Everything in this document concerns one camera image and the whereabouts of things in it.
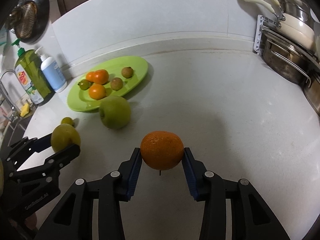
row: yellow sponge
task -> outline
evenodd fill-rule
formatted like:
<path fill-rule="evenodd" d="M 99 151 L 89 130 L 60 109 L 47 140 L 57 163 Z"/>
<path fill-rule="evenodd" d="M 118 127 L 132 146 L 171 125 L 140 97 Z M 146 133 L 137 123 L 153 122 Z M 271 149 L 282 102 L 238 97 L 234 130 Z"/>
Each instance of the yellow sponge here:
<path fill-rule="evenodd" d="M 25 103 L 25 105 L 21 108 L 21 117 L 24 117 L 26 114 L 29 113 L 30 107 L 28 103 Z"/>

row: orange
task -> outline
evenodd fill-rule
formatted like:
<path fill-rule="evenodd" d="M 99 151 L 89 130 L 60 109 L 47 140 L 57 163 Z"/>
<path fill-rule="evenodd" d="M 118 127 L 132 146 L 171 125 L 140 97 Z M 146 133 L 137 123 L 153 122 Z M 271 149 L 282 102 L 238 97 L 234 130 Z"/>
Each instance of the orange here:
<path fill-rule="evenodd" d="M 89 97 L 95 100 L 103 99 L 107 96 L 107 92 L 104 86 L 99 84 L 93 84 L 89 88 Z"/>
<path fill-rule="evenodd" d="M 93 71 L 88 72 L 87 75 L 85 76 L 85 79 L 93 83 L 93 74 L 94 74 Z"/>
<path fill-rule="evenodd" d="M 103 85 L 108 82 L 109 73 L 105 69 L 100 69 L 94 72 L 93 82 L 96 84 Z"/>
<path fill-rule="evenodd" d="M 154 131 L 142 139 L 140 152 L 149 167 L 164 171 L 178 165 L 183 157 L 184 147 L 176 134 Z"/>

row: dish soap bottle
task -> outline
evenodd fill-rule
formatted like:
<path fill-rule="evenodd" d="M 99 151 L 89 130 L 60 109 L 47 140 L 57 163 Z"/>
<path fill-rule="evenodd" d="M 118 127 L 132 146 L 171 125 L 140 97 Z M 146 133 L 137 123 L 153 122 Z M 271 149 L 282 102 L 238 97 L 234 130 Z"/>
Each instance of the dish soap bottle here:
<path fill-rule="evenodd" d="M 31 100 L 38 106 L 44 105 L 52 98 L 54 91 L 40 69 L 41 60 L 35 54 L 35 50 L 25 51 L 19 43 L 20 39 L 12 43 L 19 48 L 19 58 L 14 67 L 16 75 Z"/>
<path fill-rule="evenodd" d="M 37 49 L 35 53 L 37 54 L 41 48 L 42 47 Z M 42 61 L 41 70 L 44 76 L 55 92 L 62 92 L 67 87 L 67 81 L 62 71 L 60 70 L 58 63 L 54 60 L 53 57 L 49 57 L 45 53 L 40 55 L 40 59 Z"/>

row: oval plate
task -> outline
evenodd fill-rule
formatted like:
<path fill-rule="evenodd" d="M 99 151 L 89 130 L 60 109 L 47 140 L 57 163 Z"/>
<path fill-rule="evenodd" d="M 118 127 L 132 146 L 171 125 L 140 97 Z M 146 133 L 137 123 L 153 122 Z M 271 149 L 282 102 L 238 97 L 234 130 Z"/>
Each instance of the oval plate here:
<path fill-rule="evenodd" d="M 134 70 L 133 76 L 131 78 L 124 78 L 121 75 L 121 70 L 124 67 L 132 67 Z M 105 69 L 109 73 L 109 81 L 104 87 L 107 90 L 107 95 L 110 96 L 119 96 L 122 97 L 132 89 L 134 89 L 146 76 L 148 72 L 148 62 L 142 57 L 137 56 L 125 56 L 118 57 L 106 62 L 103 62 L 92 69 L 90 71 L 96 71 L 99 69 Z M 69 94 L 68 94 L 68 106 L 71 110 L 77 112 L 84 112 L 94 110 L 100 107 L 101 100 L 94 100 L 89 97 L 89 90 L 81 90 L 78 86 L 78 82 L 85 79 L 86 74 L 83 74 L 78 81 L 73 85 Z M 110 88 L 110 81 L 119 77 L 124 82 L 123 87 L 114 91 Z"/>

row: pot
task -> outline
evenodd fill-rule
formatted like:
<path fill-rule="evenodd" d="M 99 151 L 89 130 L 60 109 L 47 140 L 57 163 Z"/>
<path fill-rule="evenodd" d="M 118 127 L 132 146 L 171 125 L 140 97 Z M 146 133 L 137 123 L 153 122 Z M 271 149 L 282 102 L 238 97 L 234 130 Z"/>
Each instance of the pot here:
<path fill-rule="evenodd" d="M 266 7 L 277 17 L 277 30 L 305 49 L 315 52 L 315 33 L 313 31 L 313 19 L 310 14 L 299 5 L 286 0 L 271 0 L 281 11 L 281 15 L 275 13 L 271 4 L 264 0 L 244 0 L 254 2 Z"/>
<path fill-rule="evenodd" d="M 264 32 L 264 35 L 266 43 L 262 56 L 268 66 L 292 83 L 299 85 L 307 80 L 310 84 L 307 74 L 309 60 L 287 42 L 269 33 Z"/>
<path fill-rule="evenodd" d="M 320 76 L 317 72 L 310 73 L 311 85 L 304 85 L 303 93 L 316 113 L 320 116 Z"/>

